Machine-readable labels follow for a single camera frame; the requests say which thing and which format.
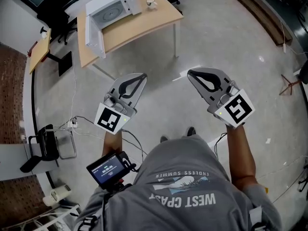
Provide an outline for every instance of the gray t-shirt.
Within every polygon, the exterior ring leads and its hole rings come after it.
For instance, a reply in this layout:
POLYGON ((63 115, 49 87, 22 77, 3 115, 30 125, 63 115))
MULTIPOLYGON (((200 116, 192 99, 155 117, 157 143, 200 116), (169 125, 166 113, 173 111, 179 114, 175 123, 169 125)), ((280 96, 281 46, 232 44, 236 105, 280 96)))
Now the gray t-shirt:
MULTIPOLYGON (((97 188, 77 222, 96 213, 106 194, 97 188)), ((280 231, 281 219, 260 185, 243 192, 231 184, 207 143, 193 135, 156 146, 134 184, 105 205, 108 231, 251 230, 249 211, 262 207, 262 222, 280 231)), ((103 219, 94 227, 101 231, 103 219)))

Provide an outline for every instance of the desk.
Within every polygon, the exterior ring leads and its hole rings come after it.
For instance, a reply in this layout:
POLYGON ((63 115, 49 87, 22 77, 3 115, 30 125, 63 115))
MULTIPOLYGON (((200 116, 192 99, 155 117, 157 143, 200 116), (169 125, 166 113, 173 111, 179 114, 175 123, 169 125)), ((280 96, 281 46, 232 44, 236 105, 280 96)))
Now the desk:
MULTIPOLYGON (((174 56, 179 56, 180 45, 180 20, 183 15, 167 0, 155 0, 158 4, 156 10, 150 11, 146 0, 139 0, 142 12, 137 15, 129 15, 104 28, 103 41, 106 54, 121 46, 154 32, 166 26, 173 25, 174 56)), ((89 67, 97 74, 108 75, 96 64, 99 58, 85 44, 86 12, 82 11, 77 17, 78 47, 81 67, 89 67)))
POLYGON ((62 59, 52 55, 49 50, 50 38, 51 38, 51 29, 47 31, 47 37, 41 38, 39 42, 32 49, 31 57, 30 57, 30 68, 29 73, 35 70, 38 64, 43 60, 45 56, 56 61, 59 65, 59 76, 61 76, 67 69, 69 69, 72 64, 72 52, 70 51, 66 54, 62 59))

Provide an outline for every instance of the person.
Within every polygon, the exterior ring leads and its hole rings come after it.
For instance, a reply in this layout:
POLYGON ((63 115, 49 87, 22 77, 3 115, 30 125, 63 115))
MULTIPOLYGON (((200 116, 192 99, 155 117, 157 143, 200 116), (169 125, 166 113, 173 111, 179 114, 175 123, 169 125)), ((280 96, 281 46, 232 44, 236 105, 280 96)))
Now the person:
MULTIPOLYGON (((162 137, 133 185, 113 195, 103 211, 106 191, 98 187, 77 218, 75 230, 86 217, 99 213, 94 231, 250 231, 264 226, 260 230, 280 231, 280 215, 256 180, 243 126, 227 126, 227 139, 231 181, 207 143, 190 127, 181 139, 162 137), (259 220, 251 217, 251 210, 258 210, 259 220)), ((121 132, 106 133, 103 155, 112 150, 122 151, 121 132)))

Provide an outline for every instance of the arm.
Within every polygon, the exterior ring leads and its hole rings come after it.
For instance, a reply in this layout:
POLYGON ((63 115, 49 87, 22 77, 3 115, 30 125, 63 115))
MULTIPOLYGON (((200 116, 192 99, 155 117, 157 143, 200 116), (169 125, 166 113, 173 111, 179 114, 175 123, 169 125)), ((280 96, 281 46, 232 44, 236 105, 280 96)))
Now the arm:
POLYGON ((106 132, 103 146, 103 154, 107 155, 112 151, 120 153, 122 151, 122 131, 119 131, 115 135, 106 132))
POLYGON ((255 161, 242 125, 236 129, 227 126, 227 136, 232 184, 242 191, 248 185, 257 184, 255 161))

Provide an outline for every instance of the brown carpet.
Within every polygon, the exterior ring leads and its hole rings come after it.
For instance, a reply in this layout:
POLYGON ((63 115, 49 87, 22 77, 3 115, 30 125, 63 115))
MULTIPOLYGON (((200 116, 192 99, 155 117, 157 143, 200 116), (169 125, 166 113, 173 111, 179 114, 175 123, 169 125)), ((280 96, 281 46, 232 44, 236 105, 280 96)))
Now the brown carpet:
MULTIPOLYGON (((0 44, 0 143, 23 143, 23 83, 26 56, 0 44)), ((36 176, 0 181, 0 228, 33 218, 49 208, 36 176)))

